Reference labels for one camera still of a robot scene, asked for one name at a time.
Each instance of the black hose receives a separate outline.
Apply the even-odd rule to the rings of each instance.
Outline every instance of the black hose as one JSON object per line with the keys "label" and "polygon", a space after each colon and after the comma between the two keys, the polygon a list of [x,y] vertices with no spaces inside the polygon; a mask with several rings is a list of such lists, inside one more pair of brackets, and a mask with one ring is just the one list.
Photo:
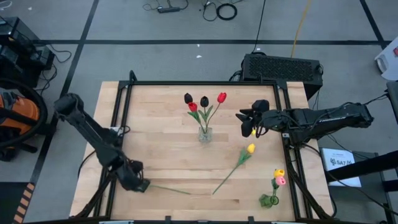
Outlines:
{"label": "black hose", "polygon": [[22,143],[22,142],[28,140],[29,138],[33,137],[35,134],[37,134],[37,131],[39,130],[41,125],[45,124],[45,122],[47,121],[47,116],[49,114],[43,98],[34,89],[32,89],[31,87],[29,87],[21,82],[17,82],[17,81],[8,79],[8,78],[0,78],[0,87],[2,87],[3,83],[8,84],[6,89],[11,89],[9,87],[11,84],[12,88],[18,89],[22,95],[24,95],[26,98],[32,100],[39,108],[40,113],[39,113],[39,119],[37,120],[37,123],[35,126],[30,128],[28,130],[28,132],[14,138],[14,139],[11,139],[6,142],[0,142],[0,149],[3,149],[5,147],[10,147],[10,146],[15,146],[16,144]]}

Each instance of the yellow cable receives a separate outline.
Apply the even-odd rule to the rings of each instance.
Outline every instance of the yellow cable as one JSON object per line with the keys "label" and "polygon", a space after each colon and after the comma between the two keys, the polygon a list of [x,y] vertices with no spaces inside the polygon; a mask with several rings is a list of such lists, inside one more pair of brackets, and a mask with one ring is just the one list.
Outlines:
{"label": "yellow cable", "polygon": [[297,29],[297,31],[296,31],[296,36],[294,37],[292,55],[290,56],[291,58],[292,58],[293,55],[294,55],[294,50],[295,50],[295,48],[296,48],[297,37],[299,36],[299,32],[300,32],[301,26],[303,25],[305,16],[307,15],[307,12],[308,12],[308,9],[310,8],[310,5],[311,5],[311,0],[308,0],[308,1],[307,1],[307,5],[305,6],[305,10],[304,10],[304,12],[303,12],[303,16],[302,16],[302,18],[301,18],[300,24],[298,25],[298,29]]}

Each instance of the black tulip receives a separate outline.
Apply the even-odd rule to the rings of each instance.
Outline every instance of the black tulip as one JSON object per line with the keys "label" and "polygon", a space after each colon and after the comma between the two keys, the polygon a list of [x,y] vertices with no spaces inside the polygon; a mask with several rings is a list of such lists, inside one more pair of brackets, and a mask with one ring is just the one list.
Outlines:
{"label": "black tulip", "polygon": [[193,98],[189,93],[186,93],[184,95],[184,101],[186,104],[192,103],[193,102]]}
{"label": "black tulip", "polygon": [[206,96],[202,97],[200,99],[200,106],[202,107],[207,107],[209,105],[209,98],[207,98]]}

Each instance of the gray carpet floor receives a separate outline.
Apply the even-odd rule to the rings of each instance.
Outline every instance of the gray carpet floor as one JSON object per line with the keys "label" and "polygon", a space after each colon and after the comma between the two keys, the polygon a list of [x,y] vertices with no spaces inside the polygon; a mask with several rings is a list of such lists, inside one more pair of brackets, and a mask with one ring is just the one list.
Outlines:
{"label": "gray carpet floor", "polygon": [[[99,0],[86,34],[87,40],[255,40],[262,1],[245,0],[236,4],[238,15],[232,21],[202,18],[199,0],[188,0],[186,10],[159,14],[145,11],[142,5],[155,0]],[[101,82],[126,80],[134,70],[139,80],[228,80],[240,68],[244,54],[253,44],[115,44],[112,42],[78,44],[93,3],[97,0],[14,0],[11,7],[0,11],[3,17],[20,17],[42,40],[65,40],[53,46],[69,50],[72,58],[55,62],[56,79],[44,92],[51,119],[54,101],[59,97],[68,73],[73,75],[69,92],[77,93],[89,114],[94,113]],[[166,6],[166,0],[159,0]],[[171,0],[184,6],[184,0]],[[396,0],[367,0],[369,10],[384,40],[398,35]],[[267,0],[259,34],[261,40],[293,40],[306,0]],[[225,9],[223,14],[232,12]],[[205,16],[212,18],[209,8]],[[314,0],[302,26],[299,40],[377,40],[360,0]],[[289,57],[290,44],[257,45],[267,55]],[[379,45],[298,45],[295,57],[319,60],[324,68],[319,107],[339,106],[346,101],[366,102],[386,89],[374,63],[381,51]],[[60,59],[67,54],[57,54]],[[51,76],[53,71],[46,72]],[[387,100],[369,105],[375,120],[370,128],[346,128],[335,133],[347,149],[385,154],[396,149],[398,125]],[[44,138],[30,140],[41,148]],[[26,222],[67,218],[72,204],[77,170],[83,159],[86,141],[69,124],[59,123],[45,158],[37,188],[27,211]],[[321,147],[339,148],[327,138]],[[1,182],[28,182],[39,153],[21,152],[12,162],[0,162]],[[387,180],[396,179],[395,171],[384,172]],[[389,194],[394,210],[398,210],[398,194]],[[338,218],[376,223],[385,219],[383,209],[374,203],[337,201]]]}

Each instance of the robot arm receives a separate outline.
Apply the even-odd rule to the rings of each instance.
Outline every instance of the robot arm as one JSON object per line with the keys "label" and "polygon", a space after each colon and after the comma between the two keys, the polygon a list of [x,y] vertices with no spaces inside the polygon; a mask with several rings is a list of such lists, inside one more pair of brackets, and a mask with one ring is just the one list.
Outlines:
{"label": "robot arm", "polygon": [[240,110],[236,116],[243,122],[242,135],[248,137],[256,129],[256,137],[269,129],[289,134],[290,143],[299,146],[311,138],[320,139],[345,127],[367,128],[373,117],[366,105],[345,103],[325,110],[290,109],[269,110],[266,100],[257,100],[252,109]]}
{"label": "robot arm", "polygon": [[81,98],[73,93],[55,102],[58,118],[68,121],[93,146],[99,163],[116,174],[122,187],[145,192],[150,182],[142,178],[142,162],[128,159],[121,150],[121,136],[116,131],[102,128],[83,107]]}

